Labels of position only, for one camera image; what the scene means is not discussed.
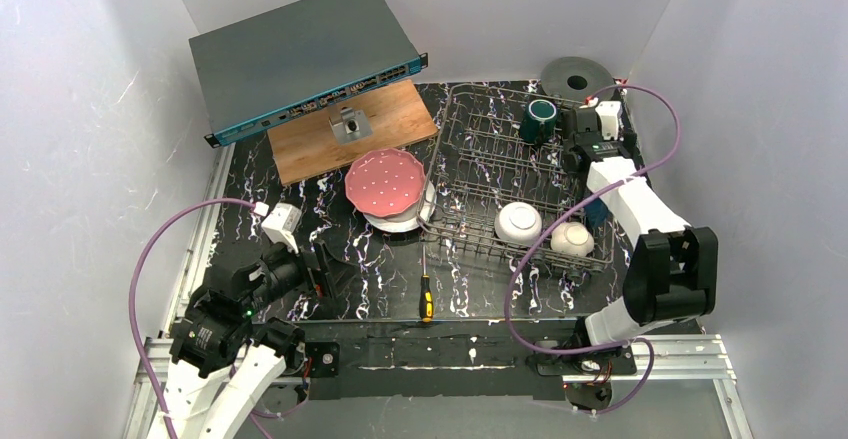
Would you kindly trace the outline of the white bowl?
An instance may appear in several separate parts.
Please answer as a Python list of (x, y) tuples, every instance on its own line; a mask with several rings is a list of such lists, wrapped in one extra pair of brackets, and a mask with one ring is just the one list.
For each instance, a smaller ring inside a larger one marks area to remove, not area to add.
[(495, 236), (507, 243), (531, 246), (541, 235), (538, 210), (524, 202), (511, 202), (499, 210), (494, 222)]

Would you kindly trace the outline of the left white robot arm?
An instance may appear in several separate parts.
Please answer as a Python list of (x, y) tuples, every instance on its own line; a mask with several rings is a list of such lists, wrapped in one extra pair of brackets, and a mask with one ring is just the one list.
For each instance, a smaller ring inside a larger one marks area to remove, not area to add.
[(248, 266), (229, 272), (213, 267), (192, 293), (184, 316), (171, 330), (166, 381), (150, 438), (232, 438), (278, 378), (298, 376), (298, 401), (309, 395), (311, 376), (338, 372), (340, 348), (310, 342), (300, 327), (258, 313), (302, 288), (334, 317), (342, 288), (355, 265), (319, 241), (313, 250), (277, 243)]

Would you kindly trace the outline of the small patterned flower dish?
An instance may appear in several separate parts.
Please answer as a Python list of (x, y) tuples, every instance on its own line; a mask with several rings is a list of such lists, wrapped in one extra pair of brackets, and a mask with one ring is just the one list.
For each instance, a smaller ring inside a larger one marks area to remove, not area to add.
[(564, 222), (551, 233), (552, 251), (577, 257), (588, 256), (595, 247), (595, 240), (588, 228), (580, 222)]

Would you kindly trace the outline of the dark green mug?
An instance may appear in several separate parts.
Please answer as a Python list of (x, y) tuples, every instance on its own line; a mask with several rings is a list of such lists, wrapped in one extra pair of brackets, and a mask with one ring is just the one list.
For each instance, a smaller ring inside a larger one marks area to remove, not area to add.
[(558, 109), (546, 99), (534, 99), (525, 109), (519, 126), (519, 137), (528, 144), (541, 145), (555, 132)]

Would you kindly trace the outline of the pink dotted scalloped plate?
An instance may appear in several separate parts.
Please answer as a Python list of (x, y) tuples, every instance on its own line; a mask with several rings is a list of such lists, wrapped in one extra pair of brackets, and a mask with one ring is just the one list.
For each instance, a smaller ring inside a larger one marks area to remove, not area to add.
[(344, 192), (361, 213), (387, 218), (417, 204), (426, 183), (423, 165), (411, 153), (385, 148), (370, 151), (350, 165)]

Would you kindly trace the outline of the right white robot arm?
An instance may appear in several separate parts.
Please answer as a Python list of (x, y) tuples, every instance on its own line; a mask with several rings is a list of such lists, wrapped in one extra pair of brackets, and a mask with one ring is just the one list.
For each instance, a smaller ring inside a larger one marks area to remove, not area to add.
[(566, 167), (624, 230), (632, 246), (621, 296), (583, 319), (580, 347), (629, 340), (712, 313), (716, 302), (718, 238), (674, 213), (637, 173), (618, 136), (622, 105), (603, 101), (565, 111), (561, 136)]

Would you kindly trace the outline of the blue shell shaped plate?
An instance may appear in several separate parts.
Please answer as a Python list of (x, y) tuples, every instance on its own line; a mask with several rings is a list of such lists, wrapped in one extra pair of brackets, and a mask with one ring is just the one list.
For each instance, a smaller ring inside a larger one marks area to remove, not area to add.
[(609, 210), (601, 199), (595, 199), (584, 208), (584, 222), (590, 230), (602, 227), (609, 215)]

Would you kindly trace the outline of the white plate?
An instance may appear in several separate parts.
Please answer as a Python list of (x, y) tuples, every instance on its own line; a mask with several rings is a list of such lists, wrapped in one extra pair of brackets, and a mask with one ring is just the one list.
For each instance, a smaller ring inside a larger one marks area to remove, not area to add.
[(365, 220), (378, 230), (387, 233), (406, 233), (429, 221), (435, 212), (436, 188), (428, 181), (423, 196), (403, 212), (384, 218), (363, 213)]

